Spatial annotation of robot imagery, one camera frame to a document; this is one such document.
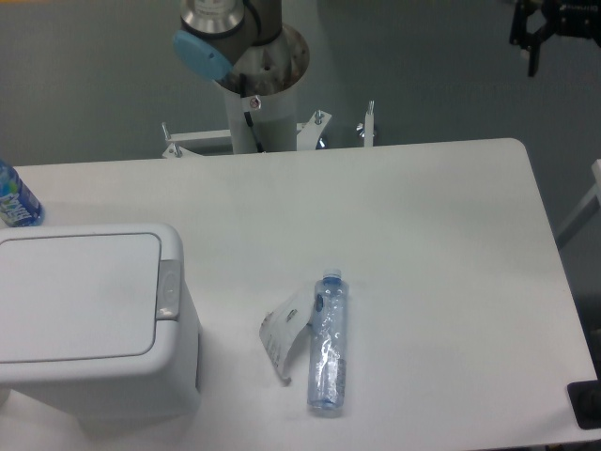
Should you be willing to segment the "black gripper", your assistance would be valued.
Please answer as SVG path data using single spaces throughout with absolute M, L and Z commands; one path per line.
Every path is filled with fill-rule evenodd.
M 545 24 L 534 33 L 527 31 L 528 19 L 538 10 L 537 1 L 516 1 L 509 43 L 528 54 L 528 76 L 539 67 L 543 43 L 554 35 L 591 39 L 600 45 L 600 2 L 597 0 L 543 1 Z

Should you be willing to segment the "silver robot arm blue cap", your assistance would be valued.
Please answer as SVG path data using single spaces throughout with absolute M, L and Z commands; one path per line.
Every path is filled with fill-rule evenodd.
M 553 36 L 598 42 L 599 2 L 515 3 L 509 42 L 527 53 L 529 76 Z M 279 1 L 183 1 L 173 48 L 190 71 L 242 98 L 288 90 L 310 61 L 304 37 L 283 22 Z

